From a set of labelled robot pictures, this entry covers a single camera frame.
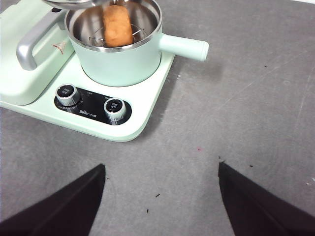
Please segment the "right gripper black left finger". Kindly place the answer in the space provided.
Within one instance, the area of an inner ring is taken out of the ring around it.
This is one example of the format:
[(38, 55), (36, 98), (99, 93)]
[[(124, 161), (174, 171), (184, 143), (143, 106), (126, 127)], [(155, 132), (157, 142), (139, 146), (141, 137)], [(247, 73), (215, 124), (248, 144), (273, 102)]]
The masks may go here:
[(100, 207), (105, 165), (99, 164), (53, 195), (0, 224), (2, 236), (87, 236)]

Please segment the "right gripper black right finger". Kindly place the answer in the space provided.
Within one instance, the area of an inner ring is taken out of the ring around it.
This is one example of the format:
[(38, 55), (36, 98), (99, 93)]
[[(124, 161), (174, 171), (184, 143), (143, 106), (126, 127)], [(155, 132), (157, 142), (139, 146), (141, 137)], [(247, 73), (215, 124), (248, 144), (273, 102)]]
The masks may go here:
[(313, 236), (314, 216), (276, 197), (225, 162), (219, 164), (222, 201), (236, 236)]

